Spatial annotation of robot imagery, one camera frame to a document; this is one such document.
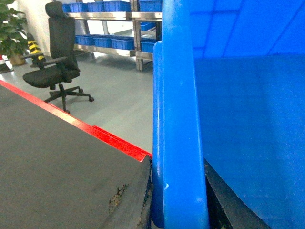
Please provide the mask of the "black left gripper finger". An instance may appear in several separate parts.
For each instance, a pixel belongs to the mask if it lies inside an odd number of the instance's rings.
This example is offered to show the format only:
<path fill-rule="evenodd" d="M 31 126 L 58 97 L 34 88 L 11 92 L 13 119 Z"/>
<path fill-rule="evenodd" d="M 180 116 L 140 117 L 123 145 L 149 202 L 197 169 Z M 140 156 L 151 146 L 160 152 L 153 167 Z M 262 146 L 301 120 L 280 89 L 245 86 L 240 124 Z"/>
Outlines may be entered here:
<path fill-rule="evenodd" d="M 207 206 L 211 229 L 269 229 L 204 160 Z"/>

